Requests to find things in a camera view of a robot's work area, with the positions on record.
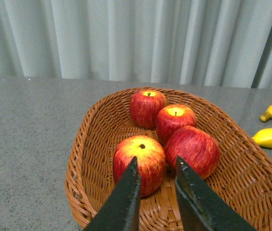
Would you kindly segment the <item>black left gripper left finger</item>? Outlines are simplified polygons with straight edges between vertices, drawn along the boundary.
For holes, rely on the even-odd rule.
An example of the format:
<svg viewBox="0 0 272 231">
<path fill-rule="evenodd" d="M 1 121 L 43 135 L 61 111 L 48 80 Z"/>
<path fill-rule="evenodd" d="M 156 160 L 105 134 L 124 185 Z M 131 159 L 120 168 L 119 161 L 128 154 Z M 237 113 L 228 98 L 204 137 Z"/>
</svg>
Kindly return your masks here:
<svg viewBox="0 0 272 231">
<path fill-rule="evenodd" d="M 133 157 L 114 190 L 84 230 L 137 231 L 141 200 L 141 176 Z"/>
</svg>

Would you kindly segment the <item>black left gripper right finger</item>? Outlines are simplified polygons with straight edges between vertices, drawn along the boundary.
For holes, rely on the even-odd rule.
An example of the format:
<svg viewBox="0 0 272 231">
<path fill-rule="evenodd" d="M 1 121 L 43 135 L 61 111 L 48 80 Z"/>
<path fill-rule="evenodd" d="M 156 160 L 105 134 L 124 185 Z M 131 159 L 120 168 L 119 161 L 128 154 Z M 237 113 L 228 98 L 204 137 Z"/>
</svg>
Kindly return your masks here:
<svg viewBox="0 0 272 231">
<path fill-rule="evenodd" d="M 176 160 L 176 197 L 185 231 L 254 231 L 180 157 Z"/>
</svg>

